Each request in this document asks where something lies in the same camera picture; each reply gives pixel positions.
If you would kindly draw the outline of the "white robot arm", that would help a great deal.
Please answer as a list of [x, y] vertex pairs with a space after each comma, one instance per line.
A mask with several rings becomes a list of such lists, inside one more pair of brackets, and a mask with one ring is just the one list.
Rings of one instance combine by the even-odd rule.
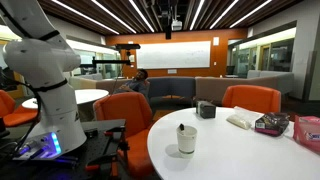
[[51, 24], [37, 0], [0, 0], [1, 17], [19, 36], [4, 46], [10, 69], [24, 76], [38, 97], [39, 122], [23, 140], [17, 160], [52, 160], [86, 141], [75, 90], [64, 74], [81, 59]]

